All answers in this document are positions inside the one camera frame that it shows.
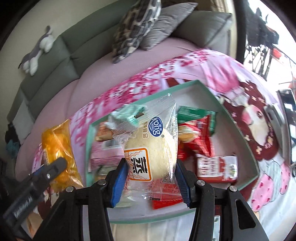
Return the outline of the grey white plush toy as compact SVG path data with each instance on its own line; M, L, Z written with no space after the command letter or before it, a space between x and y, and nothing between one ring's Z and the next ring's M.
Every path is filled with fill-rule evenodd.
M18 69L23 70L26 74L29 73L31 76L34 76L38 69L39 58L43 53L48 53L52 49L54 41L55 38L52 35L52 28L47 26L45 28L45 33L39 38L32 51L22 58Z

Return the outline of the teal-rimmed white tray box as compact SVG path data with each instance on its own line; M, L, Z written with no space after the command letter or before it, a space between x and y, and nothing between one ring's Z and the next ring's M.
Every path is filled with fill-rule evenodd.
M215 154L238 158L238 178L236 187L242 190L259 175L258 164L245 141L243 134L233 122L228 111L220 104L212 92L199 80L189 81L170 87L166 90L138 100L137 104L145 104L166 94L171 94L177 106L191 106L216 112L215 132L212 142ZM153 210L148 199L139 197L131 207L115 207L108 210L109 221L117 224L134 224L162 221L193 213L186 204L178 203L172 206Z

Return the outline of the pink textured sofa cover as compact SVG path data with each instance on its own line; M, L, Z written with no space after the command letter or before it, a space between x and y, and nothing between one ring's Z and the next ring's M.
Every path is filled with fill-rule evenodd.
M189 41L167 38L149 51L136 50L117 64L112 64L110 54L94 62L78 80L60 90L42 109L18 152L16 179L22 181L31 173L34 152L41 143L44 130L61 124L94 98L133 75L195 50L197 46Z

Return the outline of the grey-green sofa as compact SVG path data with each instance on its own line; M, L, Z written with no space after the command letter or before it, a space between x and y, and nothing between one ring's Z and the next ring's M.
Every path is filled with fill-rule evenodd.
M45 105L66 85L78 79L95 61L111 52L121 18L135 1L116 1L82 19L55 40L39 59L34 76L26 75L7 115L12 122L24 102L37 118ZM233 17L217 11L193 11L171 33L201 48L228 54L228 35Z

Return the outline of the clear packet round bun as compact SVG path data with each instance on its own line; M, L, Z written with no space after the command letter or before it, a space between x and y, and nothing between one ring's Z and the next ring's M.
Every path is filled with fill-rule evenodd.
M128 113L113 130L121 144L129 170L126 189L160 199L174 183L178 152L176 101L166 94L143 105L129 104L119 115Z

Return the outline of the grey pillow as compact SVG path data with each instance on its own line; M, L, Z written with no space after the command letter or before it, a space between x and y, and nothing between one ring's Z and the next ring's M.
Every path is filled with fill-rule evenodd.
M193 12L197 5L198 3L179 3L162 8L158 20L140 42L140 49L150 50L169 37L178 25Z

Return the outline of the red waffle snack packet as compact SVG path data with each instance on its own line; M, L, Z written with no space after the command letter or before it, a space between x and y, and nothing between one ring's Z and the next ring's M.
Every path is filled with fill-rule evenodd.
M210 116L178 124L178 139L185 147L206 157L215 155L210 137Z

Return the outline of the silver phone holder stand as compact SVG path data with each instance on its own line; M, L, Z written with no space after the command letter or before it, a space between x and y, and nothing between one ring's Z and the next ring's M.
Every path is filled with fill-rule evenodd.
M266 107L264 107L264 111L266 112L268 119L275 132L277 141L281 149L281 155L284 158L284 160L289 164L291 161L290 134L284 116L277 104L267 105Z

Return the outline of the orange yellow snack packet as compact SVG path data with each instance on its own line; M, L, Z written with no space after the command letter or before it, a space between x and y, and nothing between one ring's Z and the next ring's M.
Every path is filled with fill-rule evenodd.
M70 121L66 120L42 133L45 164L49 165L58 158L64 158L67 162L66 169L51 182L51 188L54 192L61 192L68 186L83 187L71 146L69 125Z

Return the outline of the pink cherry blossom anime cloth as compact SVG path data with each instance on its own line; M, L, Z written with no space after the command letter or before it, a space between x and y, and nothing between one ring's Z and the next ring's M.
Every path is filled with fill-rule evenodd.
M295 180L264 113L264 107L278 99L259 75L225 54L199 49L163 61L84 105L68 118L76 162L83 163L86 134L93 121L124 104L190 80L200 80L221 97L240 127L260 169L259 180L246 191L247 201L268 237L283 240L295 224Z

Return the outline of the green silver foil packet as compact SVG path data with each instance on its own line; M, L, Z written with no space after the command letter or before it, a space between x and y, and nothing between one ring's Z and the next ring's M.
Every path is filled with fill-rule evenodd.
M105 125L110 130L116 130L119 126L138 128L140 116L144 115L147 107L140 104L124 104L121 108L114 110L108 116Z

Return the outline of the orange cream cake packet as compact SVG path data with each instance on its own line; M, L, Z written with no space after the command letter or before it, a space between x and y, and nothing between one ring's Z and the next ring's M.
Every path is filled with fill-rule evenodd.
M106 122L102 122L98 126L98 131L95 136L95 141L97 142L103 142L103 141L108 141L113 139L113 132L110 130Z

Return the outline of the black white patterned pillow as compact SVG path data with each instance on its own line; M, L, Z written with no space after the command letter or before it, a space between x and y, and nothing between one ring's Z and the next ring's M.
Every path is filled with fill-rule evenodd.
M112 43L112 62L119 63L137 50L161 13L161 1L137 1L120 20Z

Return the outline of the pink snack packet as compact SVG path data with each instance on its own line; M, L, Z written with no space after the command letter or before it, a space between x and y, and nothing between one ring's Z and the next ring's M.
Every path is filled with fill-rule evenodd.
M116 140L95 141L91 146L88 172L95 171L100 166L117 166L123 157L123 148Z

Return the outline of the red foil snack packet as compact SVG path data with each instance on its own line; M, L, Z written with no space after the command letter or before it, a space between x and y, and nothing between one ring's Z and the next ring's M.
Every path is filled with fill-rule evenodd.
M153 181L150 200L153 210L183 202L176 179L168 177Z

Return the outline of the light grey cushion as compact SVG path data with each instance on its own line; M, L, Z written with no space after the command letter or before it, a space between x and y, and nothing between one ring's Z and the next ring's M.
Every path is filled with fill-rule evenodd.
M34 118L32 117L26 102L23 101L16 113L15 118L13 119L13 125L16 130L16 135L18 136L18 140L22 145L27 138L27 136L31 133L31 130L34 125Z

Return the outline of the green snack packet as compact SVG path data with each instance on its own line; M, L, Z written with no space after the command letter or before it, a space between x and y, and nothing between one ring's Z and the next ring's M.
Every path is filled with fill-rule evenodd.
M178 123L185 123L192 120L201 120L206 116L210 116L209 133L210 136L212 136L215 133L216 114L217 112L212 110L181 105L177 111L177 119Z

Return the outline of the red white milk candy packet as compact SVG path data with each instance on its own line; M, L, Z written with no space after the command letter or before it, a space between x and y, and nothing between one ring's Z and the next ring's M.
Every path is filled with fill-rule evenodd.
M234 183L238 178L235 155L207 157L196 154L197 177L208 183Z

